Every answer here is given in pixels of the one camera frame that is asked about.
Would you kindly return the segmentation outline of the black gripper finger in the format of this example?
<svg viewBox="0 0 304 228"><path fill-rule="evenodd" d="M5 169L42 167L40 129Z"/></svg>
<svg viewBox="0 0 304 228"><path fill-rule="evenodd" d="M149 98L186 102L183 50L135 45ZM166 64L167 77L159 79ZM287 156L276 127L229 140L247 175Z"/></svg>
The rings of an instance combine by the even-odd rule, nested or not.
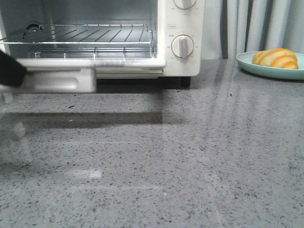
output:
<svg viewBox="0 0 304 228"><path fill-rule="evenodd" d="M8 54L0 51L0 84L20 87L27 69Z"/></svg>

